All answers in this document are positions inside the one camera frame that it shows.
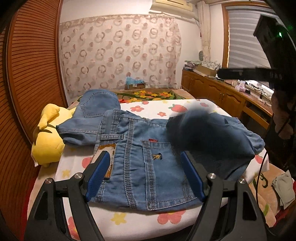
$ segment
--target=yellow plush toy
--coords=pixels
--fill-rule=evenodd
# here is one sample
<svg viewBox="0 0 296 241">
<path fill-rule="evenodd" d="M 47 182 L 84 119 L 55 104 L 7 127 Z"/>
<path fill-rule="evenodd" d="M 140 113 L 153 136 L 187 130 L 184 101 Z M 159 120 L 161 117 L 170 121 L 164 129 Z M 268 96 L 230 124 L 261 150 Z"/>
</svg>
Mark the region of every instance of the yellow plush toy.
<svg viewBox="0 0 296 241">
<path fill-rule="evenodd" d="M 51 162 L 60 160 L 65 144 L 55 127 L 70 119 L 75 109 L 48 104 L 42 110 L 39 124 L 33 132 L 32 145 L 32 156 L 39 165 L 48 167 Z"/>
</svg>

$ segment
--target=striped roller blind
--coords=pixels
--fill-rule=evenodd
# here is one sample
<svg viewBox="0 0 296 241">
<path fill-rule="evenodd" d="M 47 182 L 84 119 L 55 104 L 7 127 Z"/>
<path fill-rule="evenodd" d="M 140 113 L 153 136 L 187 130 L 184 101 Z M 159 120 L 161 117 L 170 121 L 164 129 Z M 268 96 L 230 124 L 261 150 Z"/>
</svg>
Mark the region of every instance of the striped roller blind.
<svg viewBox="0 0 296 241">
<path fill-rule="evenodd" d="M 230 6 L 228 68 L 270 68 L 263 49 L 253 36 L 260 15 L 274 17 L 283 24 L 275 12 L 265 7 Z"/>
</svg>

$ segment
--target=gray garment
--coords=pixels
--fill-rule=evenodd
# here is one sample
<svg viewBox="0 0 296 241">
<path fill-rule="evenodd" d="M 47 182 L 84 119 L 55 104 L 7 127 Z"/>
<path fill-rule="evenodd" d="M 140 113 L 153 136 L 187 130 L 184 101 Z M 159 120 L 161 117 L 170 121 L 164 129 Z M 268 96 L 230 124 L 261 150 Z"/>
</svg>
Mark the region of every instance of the gray garment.
<svg viewBox="0 0 296 241">
<path fill-rule="evenodd" d="M 271 185 L 280 197 L 280 206 L 286 209 L 294 200 L 293 180 L 290 171 L 276 177 Z"/>
</svg>

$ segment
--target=white wall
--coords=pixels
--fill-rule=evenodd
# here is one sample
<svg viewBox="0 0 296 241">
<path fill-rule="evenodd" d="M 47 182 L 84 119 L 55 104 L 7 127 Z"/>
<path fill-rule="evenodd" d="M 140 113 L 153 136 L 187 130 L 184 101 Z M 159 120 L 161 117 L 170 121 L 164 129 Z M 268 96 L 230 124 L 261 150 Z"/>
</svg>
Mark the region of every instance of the white wall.
<svg viewBox="0 0 296 241">
<path fill-rule="evenodd" d="M 222 64 L 224 45 L 224 26 L 222 5 L 210 6 L 211 14 L 211 61 Z"/>
<path fill-rule="evenodd" d="M 149 14 L 152 0 L 64 0 L 60 22 L 113 14 Z M 182 50 L 176 67 L 177 88 L 181 85 L 185 60 L 197 60 L 202 50 L 200 29 L 194 22 L 177 19 Z"/>
</svg>

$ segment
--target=beige curtain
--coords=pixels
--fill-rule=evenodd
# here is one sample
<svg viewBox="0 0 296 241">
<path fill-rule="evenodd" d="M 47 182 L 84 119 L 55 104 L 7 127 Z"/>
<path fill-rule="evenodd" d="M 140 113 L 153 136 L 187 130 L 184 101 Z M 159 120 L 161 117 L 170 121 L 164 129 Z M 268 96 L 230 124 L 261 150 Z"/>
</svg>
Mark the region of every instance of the beige curtain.
<svg viewBox="0 0 296 241">
<path fill-rule="evenodd" d="M 123 90 L 126 77 L 176 87 L 181 35 L 173 17 L 108 15 L 60 25 L 62 74 L 71 98 L 89 89 Z"/>
<path fill-rule="evenodd" d="M 197 10 L 200 20 L 200 31 L 202 34 L 202 50 L 204 61 L 210 62 L 210 44 L 211 44 L 211 16 L 210 7 L 205 1 L 197 3 Z"/>
</svg>

